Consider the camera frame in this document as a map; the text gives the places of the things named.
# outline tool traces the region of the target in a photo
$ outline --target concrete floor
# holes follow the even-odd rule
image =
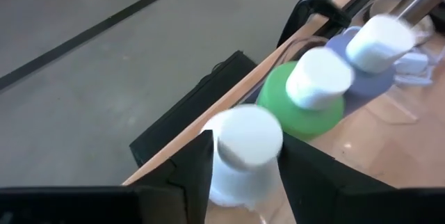
[[[0,0],[0,76],[135,1]],[[130,142],[234,51],[263,60],[297,1],[160,0],[1,91],[0,186],[121,183]]]

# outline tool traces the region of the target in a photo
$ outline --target green bottle cap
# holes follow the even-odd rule
[[[343,118],[343,96],[335,97],[319,110],[303,109],[288,96],[286,83],[297,65],[296,61],[276,67],[266,79],[257,104],[268,109],[280,122],[283,131],[302,141],[331,130]]]

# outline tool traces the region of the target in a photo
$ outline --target bottle cap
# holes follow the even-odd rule
[[[315,47],[297,62],[286,92],[300,108],[321,110],[342,96],[353,79],[353,69],[340,56],[327,47]]]
[[[376,15],[346,46],[352,65],[364,72],[381,73],[416,44],[411,26],[392,15]]]
[[[246,104],[216,115],[205,129],[217,138],[217,152],[227,165],[253,170],[272,161],[281,150],[283,133],[277,118],[265,108]]]

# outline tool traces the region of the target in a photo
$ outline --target bottle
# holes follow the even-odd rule
[[[283,133],[275,116],[254,104],[213,116],[203,131],[213,131],[210,200],[221,207],[247,207],[266,199],[279,182],[277,155]]]
[[[310,141],[342,119],[342,95],[353,77],[352,68],[334,51],[314,47],[299,61],[276,67],[266,78],[257,104],[277,117],[284,132]]]
[[[411,50],[416,37],[411,26],[392,15],[376,15],[356,35],[336,35],[326,44],[355,71],[346,91],[345,116],[388,91],[396,74],[394,62]]]

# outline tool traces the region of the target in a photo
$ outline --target white plastic bottle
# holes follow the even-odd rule
[[[210,200],[254,209],[280,179],[276,157],[283,134],[278,120],[260,106],[245,104],[215,115],[206,129],[213,130],[214,139]]]

